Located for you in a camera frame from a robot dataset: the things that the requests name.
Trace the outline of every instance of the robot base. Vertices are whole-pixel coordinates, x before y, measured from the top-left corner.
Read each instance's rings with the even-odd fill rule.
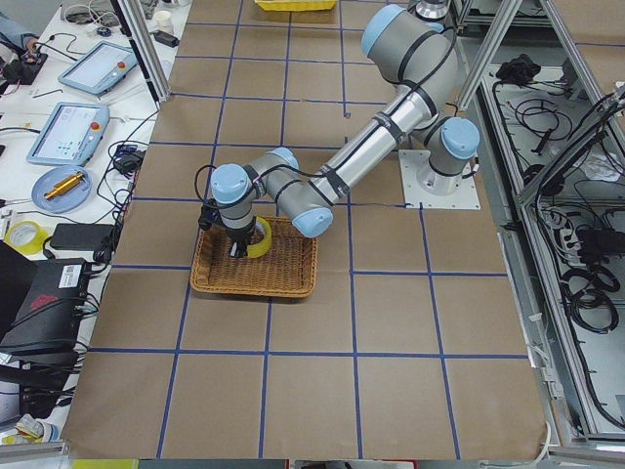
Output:
[[[451,210],[479,210],[478,191],[473,178],[460,179],[459,186],[450,195],[435,195],[426,191],[417,181],[417,171],[428,164],[430,152],[416,149],[399,151],[403,198],[408,208],[443,208]],[[471,172],[469,165],[463,174]]]

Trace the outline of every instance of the wire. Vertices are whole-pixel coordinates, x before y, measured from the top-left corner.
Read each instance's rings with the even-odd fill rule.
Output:
[[[197,171],[195,171],[195,177],[193,178],[193,188],[195,189],[195,195],[197,195],[197,198],[200,199],[202,202],[205,202],[205,200],[204,200],[203,195],[199,193],[199,188],[197,187],[197,183],[198,183],[199,175],[202,173],[202,171],[208,168],[217,169],[217,166],[215,166],[214,164],[205,164],[203,166],[200,166],[197,169]]]
[[[24,130],[26,132],[32,132],[33,134],[40,134],[41,131],[37,129],[29,129],[27,127],[2,127],[0,128],[0,132],[4,132],[6,130]]]
[[[91,22],[94,22],[95,24],[103,24],[102,18],[104,18],[106,15],[112,15],[117,21],[117,24],[120,24],[119,18],[113,12],[103,12],[99,14],[96,10],[91,8],[91,5],[93,4],[93,2],[94,0],[90,0],[87,5],[85,4],[70,5],[69,7],[65,9],[64,12],[62,12],[62,21],[76,22],[76,21],[69,21],[67,19],[67,11],[71,10],[72,8],[82,7],[82,8],[87,9],[87,13],[89,14],[89,19],[91,20]]]
[[[586,320],[582,318],[581,311],[582,310],[595,310],[599,306],[596,306],[596,301],[600,302],[600,305],[603,305],[609,311],[609,324],[603,327],[596,327]],[[578,295],[573,298],[569,304],[569,313],[571,319],[579,325],[581,328],[586,329],[590,332],[594,332],[596,334],[607,334],[614,330],[618,325],[619,317],[618,312],[616,311],[616,307],[614,303],[609,299],[609,297],[598,289],[589,289],[585,290],[582,295]]]
[[[72,59],[74,62],[78,61],[78,59],[76,59],[75,57],[72,57],[70,54],[66,54],[63,51],[60,51],[59,49],[57,49],[56,47],[52,47],[50,44],[48,44],[47,42],[35,42],[35,46],[45,46],[48,49],[52,49],[53,51],[61,54],[62,56],[67,57],[68,59]]]
[[[78,342],[75,339],[71,338],[57,338],[57,339],[47,339],[45,341],[35,340],[33,342],[24,342],[21,344],[11,344],[11,345],[0,345],[0,350],[6,350],[15,352],[17,349],[23,349],[25,347],[32,347],[33,345],[49,345],[49,344],[69,344],[74,345]]]
[[[69,43],[65,46],[65,50],[69,52],[70,54],[78,54],[79,56],[84,56],[86,54],[85,52],[69,50],[69,47],[78,40],[78,36],[76,36],[75,34],[70,34],[69,32],[55,32],[54,34],[50,35],[50,37],[45,43],[48,44],[48,42],[54,41],[57,36],[69,36],[72,38],[71,41],[69,41]]]
[[[71,297],[68,297],[68,298],[59,298],[58,300],[54,300],[54,301],[51,301],[50,303],[46,303],[45,305],[43,305],[43,306],[41,306],[39,308],[36,308],[34,310],[30,310],[30,313],[28,313],[27,315],[23,316],[19,320],[14,320],[11,324],[9,324],[9,327],[6,329],[6,332],[9,332],[9,331],[15,329],[16,327],[24,324],[25,322],[27,322],[29,320],[32,320],[33,318],[36,318],[37,316],[41,315],[42,313],[45,313],[46,311],[52,310],[53,308],[57,307],[58,305],[62,305],[63,303],[74,303],[74,302],[84,302],[84,303],[87,303],[90,306],[93,306],[96,309],[98,308],[98,306],[96,304],[94,304],[91,300],[87,300],[87,299],[85,299],[83,297],[71,296]]]
[[[492,93],[493,99],[495,100],[495,104],[497,104],[497,112],[499,113],[499,118],[501,120],[504,133],[506,134],[506,138],[508,139],[508,144],[510,146],[510,149],[512,150],[513,155],[516,157],[515,162],[517,163],[517,168],[519,169],[520,173],[523,173],[527,168],[531,166],[531,164],[529,163],[529,161],[527,161],[527,159],[525,159],[525,157],[517,149],[517,146],[515,145],[515,141],[512,138],[512,134],[510,133],[510,130],[508,129],[508,124],[506,123],[506,116],[504,115],[504,111],[501,108],[501,103],[499,102],[499,98],[497,98],[497,88],[503,84],[504,84],[503,81],[496,81],[495,83],[493,83],[490,91]],[[521,166],[521,163],[525,164],[526,167],[523,168]]]
[[[9,95],[13,95],[14,93],[16,93],[18,91],[18,89],[20,88],[21,85],[21,80],[18,80],[17,83],[15,83],[16,87],[11,90],[9,93],[2,93],[2,96],[9,96]]]
[[[458,105],[455,105],[454,103],[445,103],[447,106],[451,106],[454,108],[453,111],[453,116],[456,117],[458,115],[458,112],[460,111],[460,107],[458,107]]]
[[[589,154],[590,149],[592,148],[592,146],[595,144],[595,142],[600,142],[602,141],[605,136],[606,136],[606,132],[605,132],[605,128],[608,126],[608,120],[618,111],[620,111],[623,106],[618,102],[615,101],[614,103],[611,103],[607,106],[607,108],[602,109],[600,115],[595,119],[595,122],[592,123],[592,125],[589,125],[588,128],[586,128],[583,132],[580,132],[580,129],[582,128],[583,123],[590,118],[590,116],[595,112],[595,111],[599,111],[600,107],[605,104],[606,102],[609,101],[609,99],[612,98],[612,95],[606,95],[603,98],[601,98],[600,100],[598,100],[592,107],[591,109],[586,112],[586,114],[582,117],[582,119],[580,120],[580,122],[577,124],[577,126],[571,131],[569,137],[568,137],[568,141],[567,141],[567,145],[566,147],[561,151],[560,155],[556,158],[556,160],[552,163],[552,166],[547,169],[544,174],[541,177],[541,180],[538,184],[538,187],[536,188],[536,193],[535,193],[535,197],[534,197],[534,203],[533,203],[533,208],[535,210],[536,213],[536,220],[537,220],[537,227],[539,230],[539,233],[542,235],[543,239],[545,240],[545,242],[547,242],[547,245],[551,245],[551,243],[549,242],[549,229],[545,224],[545,221],[542,219],[542,217],[540,216],[541,214],[541,199],[543,196],[543,188],[547,185],[547,183],[549,181],[553,181],[557,175],[560,173],[563,176],[566,175],[567,172],[569,172],[571,170],[571,166],[572,163],[576,160],[579,159],[579,157],[581,155],[583,155],[584,153],[586,153],[586,156]],[[582,147],[577,154],[572,155],[571,158],[569,157],[569,153],[572,151],[573,148],[577,147],[579,144],[581,144],[582,142],[586,142],[586,145],[584,147]],[[568,158],[568,162],[566,164],[566,166],[564,167],[560,167],[558,163],[560,163],[561,161],[563,161],[564,158]],[[584,199],[585,203],[590,207],[590,204],[588,204],[588,201],[586,199]],[[551,259],[552,259],[552,263],[554,266],[554,269],[557,273],[557,275],[559,277],[562,277],[562,272],[560,269],[560,265],[557,261],[556,255],[554,254],[554,250],[553,249],[547,249]],[[578,358],[580,360],[582,369],[584,371],[584,379],[585,379],[585,383],[586,383],[586,387],[587,390],[589,392],[590,398],[595,406],[595,408],[597,409],[597,411],[599,412],[599,414],[605,418],[609,423],[615,425],[616,427],[625,430],[625,423],[623,423],[622,421],[619,421],[617,418],[615,418],[613,415],[611,415],[605,408],[604,405],[602,404],[602,402],[599,400],[598,396],[597,396],[597,391],[595,389],[595,385],[593,383],[592,380],[592,375],[590,372],[590,368],[588,366],[588,362],[586,361],[586,357],[584,355],[584,351],[581,348],[581,344],[580,341],[577,337],[577,332],[575,330],[574,324],[573,324],[573,310],[574,308],[571,309],[571,305],[570,305],[570,300],[567,298],[564,286],[561,284],[561,297],[562,297],[562,305],[564,307],[564,310],[566,312],[566,317],[567,317],[567,321],[568,321],[568,328],[569,328],[569,332],[572,336],[573,339],[573,343],[575,345],[575,349],[578,355]]]
[[[137,172],[134,171],[132,173],[132,177],[130,176],[130,174],[126,175],[128,179],[131,179],[130,187],[114,191],[113,188],[108,183],[108,179],[106,178],[106,176],[108,176],[108,174],[114,171],[113,163],[115,161],[115,155],[117,154],[117,152],[120,150],[120,148],[123,145],[136,144],[136,145],[143,145],[147,147],[147,144],[145,142],[132,140],[132,138],[157,113],[158,113],[158,110],[156,110],[155,112],[150,114],[148,117],[143,119],[140,122],[140,124],[137,127],[135,127],[135,129],[128,135],[128,137],[125,140],[114,142],[110,146],[108,146],[107,153],[108,153],[109,162],[104,170],[104,174],[102,178],[100,179],[100,181],[98,182],[98,185],[96,186],[96,195],[112,205],[111,209],[106,213],[106,215],[112,214],[113,228],[111,230],[110,236],[107,236],[103,240],[102,244],[94,251],[94,262],[96,262],[97,264],[103,264],[104,266],[98,270],[93,270],[91,272],[92,276],[97,276],[103,273],[108,268],[110,262],[112,261],[113,252],[117,248],[117,244],[119,243],[119,238],[121,237],[121,232],[124,227],[124,218],[126,215],[126,211],[132,200],[132,196],[134,194],[135,186],[137,183]],[[106,187],[110,191],[110,194],[112,195],[112,199],[101,193],[101,189],[103,185],[106,185]]]
[[[528,106],[528,107],[525,107],[523,110],[520,110],[522,105],[525,105],[527,103],[533,103],[533,102],[539,103],[540,106]],[[548,132],[555,133],[558,129],[560,129],[561,124],[563,122],[561,120],[561,117],[562,117],[564,121],[568,124],[568,130],[565,133],[563,133],[563,135],[561,135],[560,137],[549,137],[547,140],[550,142],[558,142],[558,141],[567,139],[573,130],[572,120],[570,119],[570,117],[568,117],[568,115],[564,114],[563,112],[560,112],[557,109],[550,109],[548,107],[545,107],[544,106],[545,104],[553,105],[553,106],[556,105],[555,103],[549,100],[544,100],[541,98],[532,98],[532,99],[520,102],[516,107],[512,106],[510,103],[508,103],[508,106],[515,112],[515,119],[517,120],[517,122],[522,127],[529,130],[532,134],[540,138],[544,138]],[[551,114],[552,116],[554,116],[556,118],[556,126],[553,128],[546,129],[546,130],[541,130],[541,129],[536,129],[536,128],[531,127],[526,121],[526,118],[528,116],[531,117],[531,116],[543,115],[543,114]]]

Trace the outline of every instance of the wicker basket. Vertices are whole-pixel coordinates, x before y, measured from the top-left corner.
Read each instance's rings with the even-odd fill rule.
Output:
[[[331,10],[337,0],[254,0],[263,10],[270,12],[308,12]]]
[[[201,232],[191,266],[197,291],[304,298],[313,293],[316,239],[303,237],[287,218],[264,217],[271,225],[270,252],[258,259],[233,259],[224,229]]]

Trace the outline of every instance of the yellow tape roll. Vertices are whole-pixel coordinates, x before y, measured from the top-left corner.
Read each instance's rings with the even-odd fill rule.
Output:
[[[256,217],[256,229],[263,234],[263,240],[247,246],[247,257],[256,259],[267,254],[271,249],[271,227],[267,220]]]
[[[7,231],[4,240],[24,256],[36,254],[43,249],[48,234],[35,222],[19,222]]]

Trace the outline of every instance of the white table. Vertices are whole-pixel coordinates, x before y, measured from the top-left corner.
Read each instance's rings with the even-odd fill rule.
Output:
[[[189,8],[190,6],[179,6],[168,10],[172,14],[174,31],[179,38],[182,37]],[[77,37],[77,40],[69,47],[71,51],[87,52],[103,40],[130,47],[128,38],[120,32],[119,26],[113,27],[111,29],[112,34],[107,38],[103,38],[95,34],[96,27],[92,24],[78,25],[62,21],[60,11],[53,16],[48,26],[46,26],[39,39],[40,42],[46,42],[52,35],[62,32],[74,34]],[[156,21],[149,20],[146,23],[149,31],[156,30]],[[50,41],[50,45],[55,49],[65,51],[71,40],[72,38],[69,36],[59,35],[53,41]],[[166,74],[168,74],[167,70],[171,70],[178,48],[165,46],[153,41],[153,39],[152,42],[158,58],[161,60]],[[10,86],[5,95],[0,98],[0,113],[50,114],[54,106],[62,101],[105,104],[109,106],[111,116],[121,118],[141,117],[156,110],[156,104],[149,93],[146,81],[138,65],[115,88],[98,98],[59,83],[59,75],[73,64],[72,60],[45,46],[41,48],[41,52],[48,54],[49,57],[33,84],[20,87],[16,85]],[[80,57],[76,54],[70,55],[76,58]],[[45,95],[55,90],[62,90],[62,92],[56,91],[55,93]]]

